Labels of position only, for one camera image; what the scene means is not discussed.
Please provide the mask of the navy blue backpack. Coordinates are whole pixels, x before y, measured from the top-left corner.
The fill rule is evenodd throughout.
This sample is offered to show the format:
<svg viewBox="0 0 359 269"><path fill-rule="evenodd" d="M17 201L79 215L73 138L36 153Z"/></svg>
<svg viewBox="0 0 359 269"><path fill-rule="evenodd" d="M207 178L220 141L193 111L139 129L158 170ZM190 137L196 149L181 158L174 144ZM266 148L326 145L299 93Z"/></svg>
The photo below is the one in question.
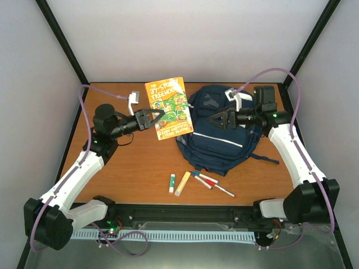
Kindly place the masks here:
<svg viewBox="0 0 359 269"><path fill-rule="evenodd" d="M222 130L208 121L208 117L230 105L225 85L207 85L192 94L188 100L194 131L176 137L183 157L196 170L206 170L220 176L247 159L268 161L279 165L278 160L254 153L261 136L259 126L239 126Z"/></svg>

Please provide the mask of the orange treehouse paperback book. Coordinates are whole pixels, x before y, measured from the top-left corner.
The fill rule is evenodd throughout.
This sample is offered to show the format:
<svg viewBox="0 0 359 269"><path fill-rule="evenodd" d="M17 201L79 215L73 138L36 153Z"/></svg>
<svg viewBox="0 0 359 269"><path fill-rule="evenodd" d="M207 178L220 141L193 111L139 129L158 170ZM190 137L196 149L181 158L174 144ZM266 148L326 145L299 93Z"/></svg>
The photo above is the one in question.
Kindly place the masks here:
<svg viewBox="0 0 359 269"><path fill-rule="evenodd" d="M182 77L145 84L151 109L162 109L165 115L155 124L158 140L192 133L194 127Z"/></svg>

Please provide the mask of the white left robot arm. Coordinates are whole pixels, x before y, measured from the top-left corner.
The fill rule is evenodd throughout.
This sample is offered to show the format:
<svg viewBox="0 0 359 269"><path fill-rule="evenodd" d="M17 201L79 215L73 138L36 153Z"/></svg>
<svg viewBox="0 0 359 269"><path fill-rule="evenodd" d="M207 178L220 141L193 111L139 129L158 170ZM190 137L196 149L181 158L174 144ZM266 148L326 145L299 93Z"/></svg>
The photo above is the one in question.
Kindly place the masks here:
<svg viewBox="0 0 359 269"><path fill-rule="evenodd" d="M94 126L77 160L48 192L24 205L25 233L34 252L38 250L35 242L60 250L83 227L96 221L106 226L116 221L114 201L109 198L96 196L76 208L72 208L73 202L113 156L119 137L151 128L164 114L161 109L141 109L126 116L110 104L96 108Z"/></svg>

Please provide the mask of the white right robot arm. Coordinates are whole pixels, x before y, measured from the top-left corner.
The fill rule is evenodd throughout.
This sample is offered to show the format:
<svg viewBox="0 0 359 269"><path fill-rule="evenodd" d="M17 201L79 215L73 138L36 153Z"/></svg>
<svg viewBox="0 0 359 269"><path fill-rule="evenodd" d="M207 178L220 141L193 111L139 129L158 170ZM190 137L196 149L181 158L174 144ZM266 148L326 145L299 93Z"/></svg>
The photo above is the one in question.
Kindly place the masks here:
<svg viewBox="0 0 359 269"><path fill-rule="evenodd" d="M259 202L263 218L335 225L333 207L339 193L335 179L327 179L315 165L302 144L290 114L277 109L274 88L269 85L254 88L253 108L244 108L248 97L237 89L225 91L230 106L208 118L213 125L227 130L238 126L259 126L262 133L278 150L291 176L293 191L282 199Z"/></svg>

